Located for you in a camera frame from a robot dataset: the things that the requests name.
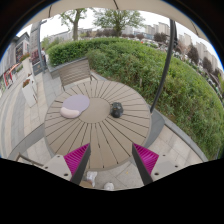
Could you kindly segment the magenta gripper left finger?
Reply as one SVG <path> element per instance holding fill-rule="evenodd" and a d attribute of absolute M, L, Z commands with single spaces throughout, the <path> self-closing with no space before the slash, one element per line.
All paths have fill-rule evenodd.
<path fill-rule="evenodd" d="M 42 169 L 79 185 L 90 154 L 90 144 L 86 144 L 65 156 L 55 155 L 42 167 Z"/>

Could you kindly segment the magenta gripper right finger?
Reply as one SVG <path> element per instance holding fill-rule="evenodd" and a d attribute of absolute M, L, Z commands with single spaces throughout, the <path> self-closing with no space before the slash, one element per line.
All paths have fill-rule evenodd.
<path fill-rule="evenodd" d="M 168 155 L 158 155 L 150 149 L 136 143 L 132 144 L 132 155 L 144 185 L 150 184 L 181 169 L 181 166 Z"/>

